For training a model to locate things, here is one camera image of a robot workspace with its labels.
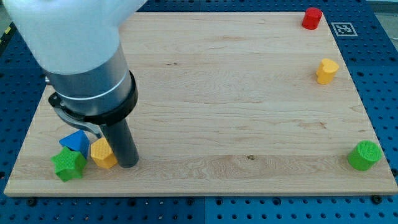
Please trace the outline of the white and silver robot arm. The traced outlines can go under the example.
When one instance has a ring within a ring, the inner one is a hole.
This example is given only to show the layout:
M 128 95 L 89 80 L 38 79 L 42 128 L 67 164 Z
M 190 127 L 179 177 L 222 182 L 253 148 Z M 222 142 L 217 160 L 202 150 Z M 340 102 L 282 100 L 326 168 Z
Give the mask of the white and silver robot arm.
M 4 7 L 56 91 L 53 108 L 69 125 L 101 136 L 123 121 L 134 93 L 119 26 L 142 0 L 4 1 Z

